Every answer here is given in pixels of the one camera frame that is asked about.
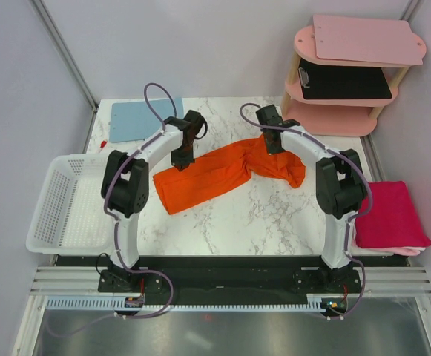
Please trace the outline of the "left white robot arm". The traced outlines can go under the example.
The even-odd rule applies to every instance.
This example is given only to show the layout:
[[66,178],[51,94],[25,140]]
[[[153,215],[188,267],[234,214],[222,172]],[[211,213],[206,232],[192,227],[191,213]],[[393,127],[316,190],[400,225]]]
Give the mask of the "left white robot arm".
[[139,214],[149,198],[149,173],[166,156],[171,165],[183,171],[195,162],[194,141],[208,129],[205,118],[188,111],[184,118],[168,117],[156,132],[132,154],[114,150],[108,155],[101,195],[104,212],[113,218],[113,252],[111,260],[120,269],[115,284],[123,291],[134,291],[140,273],[132,269],[138,260],[137,231]]

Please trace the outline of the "orange t shirt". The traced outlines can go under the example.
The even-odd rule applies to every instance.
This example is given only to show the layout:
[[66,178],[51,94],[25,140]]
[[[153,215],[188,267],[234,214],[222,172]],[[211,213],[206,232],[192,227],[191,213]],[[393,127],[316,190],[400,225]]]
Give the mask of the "orange t shirt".
[[154,184],[165,210],[176,214],[238,188],[252,174],[282,179],[292,188],[299,188],[306,166],[290,152],[268,154],[260,136],[208,152],[183,171],[161,171],[154,175]]

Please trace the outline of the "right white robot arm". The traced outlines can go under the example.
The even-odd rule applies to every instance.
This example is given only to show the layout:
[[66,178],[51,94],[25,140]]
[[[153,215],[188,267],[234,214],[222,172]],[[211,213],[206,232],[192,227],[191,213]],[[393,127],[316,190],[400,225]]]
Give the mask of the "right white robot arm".
[[321,258],[328,266],[318,272],[318,285],[328,292],[344,283],[340,268],[351,262],[353,222],[371,191],[360,157],[353,149],[335,150],[308,133],[299,122],[283,120],[274,105],[256,111],[269,154],[293,153],[315,168],[315,195],[326,215]]

